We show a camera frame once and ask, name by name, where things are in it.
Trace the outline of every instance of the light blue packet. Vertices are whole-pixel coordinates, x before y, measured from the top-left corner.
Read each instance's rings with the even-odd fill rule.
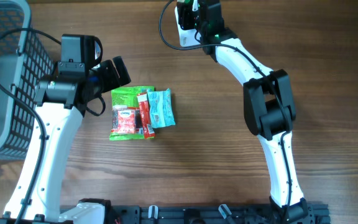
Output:
[[[171,106],[171,90],[148,91],[150,103],[150,119],[153,128],[175,125]]]

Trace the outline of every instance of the plastic packaging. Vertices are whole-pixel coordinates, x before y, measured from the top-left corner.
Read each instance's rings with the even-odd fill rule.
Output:
[[[153,128],[175,125],[171,106],[171,90],[148,91],[150,118]]]
[[[140,116],[142,117],[144,138],[148,139],[154,137],[155,133],[151,125],[150,108],[149,108],[149,101],[147,100],[147,94],[146,93],[138,94],[137,101],[139,102]]]
[[[109,136],[110,141],[144,139],[142,118],[140,116],[137,95],[152,90],[154,90],[154,86],[120,87],[111,90],[112,129]],[[119,113],[122,110],[132,110],[134,112],[134,131],[132,125],[124,124],[125,122],[128,122],[129,119],[124,120],[121,118],[120,120],[121,116],[119,116]]]

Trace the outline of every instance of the wood grain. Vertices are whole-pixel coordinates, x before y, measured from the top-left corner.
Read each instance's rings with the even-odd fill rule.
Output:
[[[131,86],[170,88],[177,125],[151,141],[108,140],[111,114],[89,114],[70,152],[62,205],[85,197],[115,205],[268,203],[269,173],[243,118],[242,88],[201,50],[179,52],[158,35],[164,2],[31,5],[54,37],[98,36],[104,58],[122,55]],[[358,223],[358,1],[224,1],[226,25],[265,65],[284,68],[297,109],[293,155],[310,202],[333,223]],[[173,7],[163,32],[178,44]],[[60,50],[43,40],[58,58]],[[103,95],[108,107],[109,94]],[[99,102],[90,107],[100,110]],[[0,162],[0,215],[22,162]]]

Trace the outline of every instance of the green plastic bag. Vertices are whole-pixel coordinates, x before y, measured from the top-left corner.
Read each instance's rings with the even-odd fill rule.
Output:
[[[112,102],[112,129],[110,132],[110,141],[130,140],[130,139],[144,139],[142,120],[140,117],[139,103],[137,95],[139,93],[146,93],[148,90],[154,91],[154,86],[135,86],[135,87],[120,87],[111,90]],[[135,134],[119,134],[115,133],[117,128],[117,110],[132,109],[135,110]]]

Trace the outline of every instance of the plastic basket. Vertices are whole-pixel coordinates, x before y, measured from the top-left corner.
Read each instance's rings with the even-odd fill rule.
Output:
[[[0,1],[0,35],[13,28],[31,27],[31,11],[25,1]],[[19,49],[24,54],[17,56]],[[38,36],[23,31],[0,42],[0,82],[18,98],[34,107],[34,86],[50,73],[52,61]],[[24,159],[34,117],[0,90],[0,159]]]

